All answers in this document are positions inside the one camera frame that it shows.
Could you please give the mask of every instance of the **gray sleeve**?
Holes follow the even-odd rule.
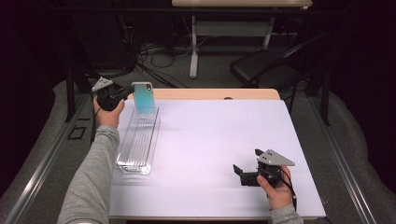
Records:
[[[58,223],[108,223],[113,162],[119,143],[116,129],[100,126],[96,130],[91,149],[66,192]]]
[[[301,224],[304,220],[295,211],[293,204],[271,210],[273,224]]]

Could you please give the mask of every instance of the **hand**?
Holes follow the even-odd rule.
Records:
[[[113,111],[106,111],[100,108],[97,102],[97,96],[93,98],[93,108],[96,114],[96,121],[99,126],[108,125],[117,129],[119,127],[120,113],[124,107],[125,101],[122,99]]]
[[[282,166],[281,169],[283,171],[281,172],[282,178],[288,184],[290,184],[290,170],[286,166]],[[257,176],[257,182],[259,182],[259,185],[267,193],[268,202],[270,203],[271,209],[277,209],[292,203],[291,191],[284,183],[279,182],[277,186],[273,188],[262,175]]]

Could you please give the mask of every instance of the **finger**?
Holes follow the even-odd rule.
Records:
[[[124,99],[121,99],[117,107],[113,110],[113,112],[119,115],[124,107],[125,107],[125,101]]]
[[[257,176],[257,182],[262,187],[262,189],[270,196],[273,195],[276,190],[268,183],[268,181],[262,175]]]
[[[93,97],[93,108],[95,109],[95,112],[98,111],[98,109],[100,108],[97,100],[98,100],[98,96],[95,95]]]
[[[290,170],[287,166],[282,166],[280,168],[283,172],[282,172],[282,179],[285,180],[288,184],[291,183],[291,174],[290,174]]]

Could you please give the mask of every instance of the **black curtain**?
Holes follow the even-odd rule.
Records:
[[[21,169],[53,106],[65,69],[55,38],[34,1],[0,6],[0,195]]]
[[[355,5],[356,32],[332,71],[332,91],[345,103],[366,138],[368,159],[396,193],[396,6],[386,1]]]

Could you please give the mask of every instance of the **metal rail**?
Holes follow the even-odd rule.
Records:
[[[226,16],[226,17],[277,17],[277,18],[343,18],[348,9],[296,10],[272,9],[270,7],[171,7],[171,8],[97,8],[97,7],[55,7],[45,5],[43,9],[63,14],[113,14],[113,15],[170,15],[170,16]]]
[[[60,154],[63,142],[65,138],[67,138],[67,134],[70,133],[70,131],[73,129],[74,124],[78,119],[78,115],[82,111],[83,105],[87,104],[89,100],[89,94],[83,94],[78,100],[75,115],[68,123],[64,124],[64,126],[58,133],[57,139],[55,140],[51,150],[46,153],[43,160],[41,160],[41,162],[38,164],[37,169],[35,169],[35,173],[32,175],[32,178],[26,185],[26,188],[21,194],[21,197],[18,199],[11,212],[9,213],[5,222],[6,224],[22,223],[24,216],[26,215],[30,205],[35,199],[35,196],[41,189],[41,186],[44,184],[46,177],[50,173],[53,163],[55,163],[56,158]]]
[[[341,148],[339,147],[334,137],[334,134],[332,133],[332,128],[330,126],[327,126],[321,118],[318,99],[315,97],[309,97],[308,101],[313,108],[315,117],[320,125],[320,129],[323,131],[323,134],[325,135],[326,140],[329,143],[334,162],[337,165],[340,175],[344,180],[350,198],[355,204],[356,210],[361,217],[361,222],[363,224],[375,224],[375,218],[361,192],[361,188],[359,187],[358,182],[356,181],[351,170],[349,169],[349,166],[347,165],[347,160],[345,159],[344,154],[341,151]]]

